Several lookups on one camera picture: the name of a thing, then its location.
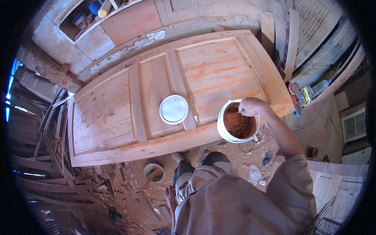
white lid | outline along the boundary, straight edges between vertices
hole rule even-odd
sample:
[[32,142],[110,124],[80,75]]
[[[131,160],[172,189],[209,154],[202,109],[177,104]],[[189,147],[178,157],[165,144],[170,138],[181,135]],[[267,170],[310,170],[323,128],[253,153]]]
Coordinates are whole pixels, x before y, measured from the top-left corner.
[[168,124],[178,124],[184,121],[189,111],[188,102],[184,97],[171,95],[166,97],[160,107],[159,115]]

white bucket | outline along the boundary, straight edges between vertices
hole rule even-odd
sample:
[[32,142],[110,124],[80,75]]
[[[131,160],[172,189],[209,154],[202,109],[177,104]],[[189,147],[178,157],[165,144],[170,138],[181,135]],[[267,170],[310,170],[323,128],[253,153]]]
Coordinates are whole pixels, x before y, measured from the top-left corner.
[[231,142],[231,143],[236,143],[236,144],[240,144],[240,143],[245,143],[245,142],[248,142],[252,139],[255,139],[256,137],[256,134],[258,133],[259,129],[260,129],[260,115],[257,115],[255,116],[255,120],[256,120],[256,126],[257,126],[257,129],[254,133],[252,133],[252,135],[246,139],[239,139],[239,138],[236,138],[234,137],[233,135],[231,135],[228,130],[226,129],[226,127],[224,126],[224,121],[223,121],[223,115],[224,115],[224,111],[226,110],[226,108],[232,104],[232,103],[240,103],[243,99],[236,99],[236,100],[229,100],[221,109],[220,113],[219,113],[219,116],[218,116],[218,121],[217,121],[217,130],[218,130],[218,133],[220,134],[220,136],[227,140],[228,142]]

water bottle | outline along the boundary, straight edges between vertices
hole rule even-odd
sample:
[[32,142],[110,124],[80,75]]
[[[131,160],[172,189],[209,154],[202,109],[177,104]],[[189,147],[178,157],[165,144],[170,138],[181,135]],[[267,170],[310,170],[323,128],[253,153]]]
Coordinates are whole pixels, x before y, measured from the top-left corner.
[[329,87],[329,84],[330,84],[330,80],[322,80],[316,86],[312,87],[311,91],[312,91],[313,97],[316,97],[319,94],[321,94],[323,91],[325,91]]

wall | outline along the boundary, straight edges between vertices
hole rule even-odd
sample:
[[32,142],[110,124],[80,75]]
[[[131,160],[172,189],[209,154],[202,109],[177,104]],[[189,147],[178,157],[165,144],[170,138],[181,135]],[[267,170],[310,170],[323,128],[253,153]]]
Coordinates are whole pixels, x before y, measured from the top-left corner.
[[79,0],[56,0],[35,27],[32,40],[83,82],[140,52],[203,33],[220,24],[232,29],[260,29],[260,12],[273,11],[273,0],[143,0],[97,25],[76,43],[59,24],[63,10]]

wooden door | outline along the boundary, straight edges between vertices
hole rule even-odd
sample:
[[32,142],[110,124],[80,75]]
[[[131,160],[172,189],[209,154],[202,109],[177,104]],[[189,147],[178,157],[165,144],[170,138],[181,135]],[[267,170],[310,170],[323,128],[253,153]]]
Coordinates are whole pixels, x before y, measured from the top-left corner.
[[[177,125],[159,117],[171,94],[185,97],[190,108]],[[151,49],[103,73],[71,100],[72,165],[125,162],[219,140],[220,109],[247,96],[267,101],[280,117],[294,111],[281,76],[249,30]]]

